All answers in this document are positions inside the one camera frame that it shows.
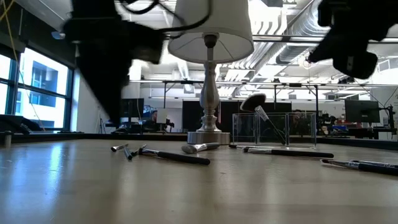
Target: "window frame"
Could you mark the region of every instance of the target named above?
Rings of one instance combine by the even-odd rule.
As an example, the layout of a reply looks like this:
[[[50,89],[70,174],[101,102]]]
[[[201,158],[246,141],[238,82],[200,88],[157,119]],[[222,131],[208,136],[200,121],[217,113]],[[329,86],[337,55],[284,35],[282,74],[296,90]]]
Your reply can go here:
[[[14,58],[11,58],[10,63],[10,71],[9,71],[9,79],[0,78],[0,83],[6,84],[8,86],[7,96],[6,96],[6,112],[5,114],[15,114],[17,108],[17,96],[18,96],[18,89],[25,89],[34,91],[37,93],[46,94],[49,96],[55,96],[59,98],[65,99],[65,111],[63,115],[63,127],[62,128],[45,128],[46,131],[70,131],[70,120],[71,120],[71,110],[72,110],[72,92],[73,92],[73,77],[75,76],[75,69],[71,68],[68,65],[60,62],[59,60],[49,57],[48,55],[42,53],[41,51],[35,49],[32,46],[27,45],[27,49],[31,49],[51,60],[54,60],[68,68],[67,74],[67,86],[66,86],[66,94],[59,94],[56,92],[52,92],[49,90],[45,90],[43,88],[37,88],[32,85],[19,83],[19,65],[15,61]],[[17,54],[18,61],[21,61],[21,53]]]

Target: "yellow cable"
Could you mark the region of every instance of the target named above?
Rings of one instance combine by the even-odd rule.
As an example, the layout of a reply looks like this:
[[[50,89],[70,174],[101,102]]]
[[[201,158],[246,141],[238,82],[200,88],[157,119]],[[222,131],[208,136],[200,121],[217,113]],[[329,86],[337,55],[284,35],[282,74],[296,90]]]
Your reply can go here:
[[[10,41],[11,41],[11,47],[12,47],[12,51],[14,52],[14,57],[15,57],[15,61],[17,62],[17,70],[19,72],[19,74],[21,75],[22,78],[22,84],[23,86],[26,88],[25,86],[25,81],[24,81],[24,76],[22,74],[22,72],[19,70],[19,62],[18,62],[18,56],[17,56],[17,52],[15,51],[15,45],[14,45],[14,40],[12,39],[12,33],[11,33],[11,26],[10,26],[10,22],[8,20],[8,16],[7,16],[7,11],[11,8],[12,4],[14,3],[14,0],[11,1],[10,5],[8,6],[8,8],[6,9],[6,2],[3,1],[3,6],[4,6],[4,14],[0,17],[0,21],[1,19],[5,16],[6,17],[6,22],[7,22],[7,27],[8,27],[8,34],[10,35]],[[32,105],[33,111],[37,117],[37,119],[39,120],[40,125],[42,126],[43,131],[45,131],[44,125],[42,123],[42,120],[40,120],[39,116],[36,113],[35,107],[32,103],[30,103],[30,105]]]

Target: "white lampshade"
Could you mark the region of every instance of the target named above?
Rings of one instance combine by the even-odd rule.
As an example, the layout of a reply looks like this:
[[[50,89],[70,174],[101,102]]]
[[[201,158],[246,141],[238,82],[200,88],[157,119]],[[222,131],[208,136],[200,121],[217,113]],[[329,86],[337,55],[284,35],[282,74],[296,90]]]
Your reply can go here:
[[[215,63],[235,62],[246,58],[254,51],[249,6],[247,0],[212,0],[213,13],[202,26],[188,30],[178,39],[170,40],[169,52],[193,63],[207,61],[207,47],[203,34],[218,33],[214,47]],[[198,22],[207,14],[207,0],[177,0],[175,13],[187,24]],[[173,26],[180,23],[174,18]]]

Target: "table lamp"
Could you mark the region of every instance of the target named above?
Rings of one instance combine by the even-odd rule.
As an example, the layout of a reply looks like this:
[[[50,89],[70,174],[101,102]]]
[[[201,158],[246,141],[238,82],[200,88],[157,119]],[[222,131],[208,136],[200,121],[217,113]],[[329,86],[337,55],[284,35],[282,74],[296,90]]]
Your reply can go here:
[[[205,65],[205,82],[200,93],[203,108],[202,127],[188,133],[189,144],[218,142],[229,144],[230,133],[222,133],[215,124],[215,108],[220,102],[216,86],[216,64],[246,58],[254,51],[247,0],[212,0],[213,12],[207,22],[169,41],[170,54]],[[175,13],[194,24],[208,12],[208,1],[177,0]],[[178,27],[178,19],[173,20]]]

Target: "table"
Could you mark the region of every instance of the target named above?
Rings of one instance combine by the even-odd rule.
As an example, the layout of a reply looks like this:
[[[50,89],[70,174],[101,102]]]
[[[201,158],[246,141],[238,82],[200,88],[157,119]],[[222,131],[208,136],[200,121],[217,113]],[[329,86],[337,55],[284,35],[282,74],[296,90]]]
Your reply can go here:
[[[396,223],[398,177],[319,160],[202,152],[209,166],[110,147],[142,141],[73,140],[0,149],[0,223]],[[180,152],[184,142],[145,142]],[[319,145],[336,159],[398,164],[394,151]]]

